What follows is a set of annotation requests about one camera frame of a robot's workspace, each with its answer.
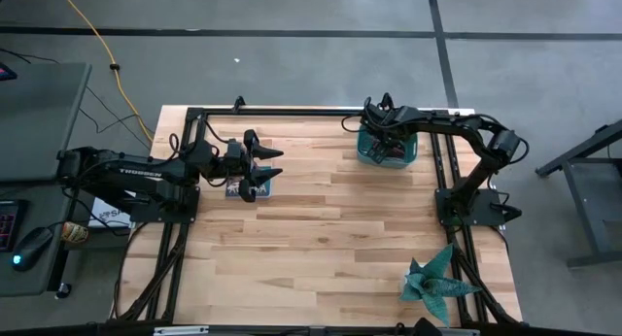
concrete floor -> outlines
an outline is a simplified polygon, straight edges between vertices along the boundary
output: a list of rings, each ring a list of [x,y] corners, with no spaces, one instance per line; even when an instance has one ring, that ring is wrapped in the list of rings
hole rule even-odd
[[[432,31],[428,0],[74,0],[98,26]],[[438,0],[446,31],[622,32],[622,0]],[[63,0],[4,0],[0,25],[83,26]],[[390,91],[397,104],[446,107],[434,40],[327,38],[107,39],[127,94],[156,127],[164,104],[353,105]],[[524,215],[507,226],[524,320],[621,334],[622,263],[570,271],[588,253],[561,174],[533,172],[622,117],[620,42],[448,41],[460,107],[500,119],[530,141],[521,163],[495,177]],[[90,87],[120,116],[108,58],[94,37],[0,35],[0,48],[93,65]],[[0,60],[16,59],[0,53]],[[100,125],[114,121],[86,95]],[[135,122],[129,124],[137,134]],[[72,146],[146,154],[122,127],[96,135],[80,116]],[[613,155],[622,148],[613,146]],[[79,259],[70,298],[0,299],[0,329],[102,321],[120,252]]]

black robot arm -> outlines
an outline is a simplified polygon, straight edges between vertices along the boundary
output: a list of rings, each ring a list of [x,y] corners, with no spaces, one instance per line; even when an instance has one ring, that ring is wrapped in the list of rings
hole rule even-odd
[[[206,123],[201,120],[197,127],[203,131],[200,135],[203,138],[181,150],[179,143],[174,143],[176,136],[171,135],[173,153],[165,160],[79,148],[58,156],[57,175],[63,185],[101,198],[131,214],[133,221],[194,221],[200,177],[207,181],[241,178],[240,197],[254,202],[256,187],[282,172],[281,169],[260,170],[255,157],[267,159],[283,153],[262,147],[255,131],[247,130],[243,144],[231,139],[226,143],[225,154],[220,155],[220,150],[204,138]]]
[[[375,137],[376,143],[366,152],[374,161],[380,163],[390,151],[399,148],[417,132],[461,136],[480,157],[479,163],[467,177],[461,178],[451,189],[439,189],[436,192],[441,223],[460,224],[462,220],[469,224],[499,225],[521,215],[520,210],[500,204],[494,191],[479,189],[492,175],[515,162],[512,157],[521,142],[525,141],[514,131],[494,118],[478,114],[459,116],[424,112],[411,107],[395,108],[388,93],[385,93],[383,101],[378,105],[370,101],[370,98],[365,100],[361,125]],[[488,144],[484,142],[480,131],[492,133]],[[476,218],[473,222],[469,217],[479,207],[492,208],[501,217],[484,216],[479,223]]]

butcher block tabletop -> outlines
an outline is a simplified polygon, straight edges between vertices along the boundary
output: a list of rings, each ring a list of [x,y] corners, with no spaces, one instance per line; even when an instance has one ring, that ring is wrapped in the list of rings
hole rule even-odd
[[[153,157],[171,154],[168,137],[181,137],[186,109],[162,107]],[[271,196],[255,203],[225,198],[224,186],[201,180],[176,323],[395,326],[425,317],[441,325],[423,302],[398,300],[411,258],[426,263],[447,245],[434,208],[437,183],[430,134],[419,134],[417,159],[410,166],[385,169],[357,161],[357,135],[344,131],[341,119],[209,117],[225,139],[241,141],[245,130],[255,129],[264,146],[285,153],[259,165],[282,168],[283,173],[273,179]],[[357,129],[356,119],[346,126]],[[213,136],[208,140],[225,151]],[[454,140],[465,176],[478,157],[464,139]],[[440,141],[448,165],[444,138]],[[445,173],[451,186],[451,174]],[[122,272],[122,311],[154,273],[162,227],[150,223],[132,242]],[[482,280],[506,311],[521,319],[499,233],[475,226],[472,235]],[[451,270],[446,274],[451,277]],[[165,281],[158,314],[167,287]],[[458,326],[456,299],[446,298],[446,303],[451,325]],[[475,318],[472,296],[467,304]]]

computer mouse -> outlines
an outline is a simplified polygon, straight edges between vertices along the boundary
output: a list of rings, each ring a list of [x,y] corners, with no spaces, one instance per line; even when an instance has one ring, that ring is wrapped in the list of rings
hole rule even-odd
[[[47,227],[34,228],[26,234],[13,249],[13,260],[11,261],[13,269],[25,272],[34,267],[53,236],[52,231]]]

green plant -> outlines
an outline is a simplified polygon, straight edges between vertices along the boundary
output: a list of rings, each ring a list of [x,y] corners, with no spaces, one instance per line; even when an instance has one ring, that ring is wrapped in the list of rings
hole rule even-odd
[[[449,326],[449,317],[444,297],[464,296],[480,290],[479,287],[444,277],[452,252],[453,246],[448,245],[423,267],[413,258],[404,291],[399,297],[401,301],[423,300],[428,311],[446,326]]]

